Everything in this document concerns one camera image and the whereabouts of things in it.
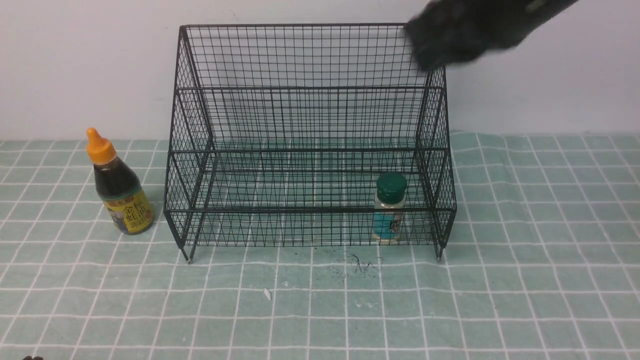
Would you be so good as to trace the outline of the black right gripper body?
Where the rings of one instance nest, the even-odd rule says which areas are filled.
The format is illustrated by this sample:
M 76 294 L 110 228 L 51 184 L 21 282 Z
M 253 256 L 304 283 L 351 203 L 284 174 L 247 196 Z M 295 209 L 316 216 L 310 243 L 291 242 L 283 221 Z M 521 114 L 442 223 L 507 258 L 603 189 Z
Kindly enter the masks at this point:
M 431 0 L 404 24 L 424 72 L 468 64 L 489 51 L 517 47 L 574 0 Z

